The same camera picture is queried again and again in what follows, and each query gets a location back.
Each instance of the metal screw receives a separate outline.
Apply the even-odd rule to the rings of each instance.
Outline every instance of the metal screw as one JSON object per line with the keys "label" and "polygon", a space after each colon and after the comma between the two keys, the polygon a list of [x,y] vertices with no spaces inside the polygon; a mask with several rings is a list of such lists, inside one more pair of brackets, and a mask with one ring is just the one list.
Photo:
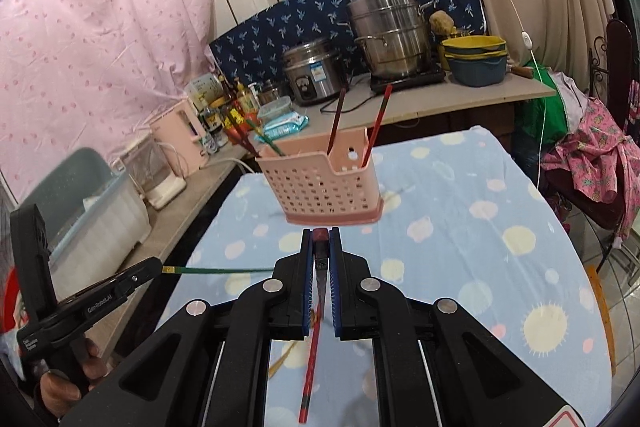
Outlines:
{"label": "metal screw", "polygon": [[367,292],[374,292],[380,289],[380,281],[373,279],[373,277],[367,277],[360,281],[360,287]]}
{"label": "metal screw", "polygon": [[458,310],[458,305],[451,299],[441,299],[438,301],[438,309],[442,313],[451,314]]}
{"label": "metal screw", "polygon": [[269,293],[276,293],[282,290],[282,281],[279,279],[267,279],[262,283],[262,289]]}
{"label": "metal screw", "polygon": [[187,313],[196,317],[202,315],[207,309],[207,305],[203,301],[191,301],[187,304]]}

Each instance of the green cloth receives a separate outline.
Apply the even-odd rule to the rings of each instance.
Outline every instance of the green cloth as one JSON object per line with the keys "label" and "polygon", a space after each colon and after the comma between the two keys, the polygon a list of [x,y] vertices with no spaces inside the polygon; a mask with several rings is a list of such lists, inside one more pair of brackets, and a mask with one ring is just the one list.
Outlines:
{"label": "green cloth", "polygon": [[[533,77],[540,80],[540,76],[538,75],[538,71],[536,70],[533,61],[527,64],[527,68],[532,68]],[[546,106],[545,130],[544,136],[542,137],[542,143],[555,144],[569,133],[564,103],[562,103],[562,98],[558,93],[556,83],[549,76],[546,66],[539,64],[538,68],[542,75],[542,83],[547,87],[551,87],[556,94],[545,98],[527,100],[527,102],[516,106],[516,127],[522,129],[526,134],[534,138],[536,142],[540,142],[542,121]]]}

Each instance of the pink patterned fabric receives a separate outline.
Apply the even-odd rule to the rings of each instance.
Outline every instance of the pink patterned fabric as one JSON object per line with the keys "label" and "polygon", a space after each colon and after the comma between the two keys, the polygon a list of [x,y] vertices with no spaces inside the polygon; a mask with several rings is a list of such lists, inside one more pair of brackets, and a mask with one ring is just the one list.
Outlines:
{"label": "pink patterned fabric", "polygon": [[213,0],[0,0],[0,169],[18,201],[71,151],[110,162],[210,70]]}
{"label": "pink patterned fabric", "polygon": [[618,193],[619,158],[625,173],[625,215],[616,236],[624,240],[640,210],[640,148],[620,131],[600,100],[589,100],[577,131],[544,157],[542,168],[571,171],[576,190],[592,201],[610,203]]}

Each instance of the pink pineapple print clothing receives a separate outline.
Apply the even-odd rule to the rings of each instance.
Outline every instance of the pink pineapple print clothing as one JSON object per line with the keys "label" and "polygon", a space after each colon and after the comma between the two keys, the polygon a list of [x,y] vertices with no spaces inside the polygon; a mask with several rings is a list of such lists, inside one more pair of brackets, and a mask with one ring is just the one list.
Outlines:
{"label": "pink pineapple print clothing", "polygon": [[625,240],[640,210],[640,148],[625,136],[604,104],[591,98],[578,129],[568,134],[542,160],[546,171],[570,171],[574,188],[593,201],[610,203],[618,195],[616,165],[624,171],[625,214],[616,232]]}

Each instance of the pink storage box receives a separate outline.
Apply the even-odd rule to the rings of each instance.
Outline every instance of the pink storage box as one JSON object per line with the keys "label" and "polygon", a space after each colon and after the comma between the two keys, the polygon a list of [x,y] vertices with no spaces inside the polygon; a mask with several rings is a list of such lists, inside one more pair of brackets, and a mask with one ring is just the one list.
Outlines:
{"label": "pink storage box", "polygon": [[289,223],[309,227],[375,223],[383,201],[372,158],[360,168],[369,144],[367,129],[338,131],[327,156],[329,137],[323,133],[278,140],[286,156],[265,145],[256,161]]}

